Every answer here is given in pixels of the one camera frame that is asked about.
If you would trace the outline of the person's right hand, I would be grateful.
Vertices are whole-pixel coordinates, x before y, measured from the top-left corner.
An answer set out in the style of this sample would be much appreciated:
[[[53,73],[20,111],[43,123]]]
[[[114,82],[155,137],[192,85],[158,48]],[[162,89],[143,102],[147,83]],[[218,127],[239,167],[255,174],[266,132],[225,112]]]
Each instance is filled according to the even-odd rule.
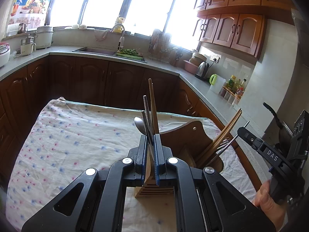
[[[256,193],[253,204],[260,207],[276,227],[276,231],[280,231],[284,224],[287,204],[277,204],[269,194],[270,180],[265,181]]]

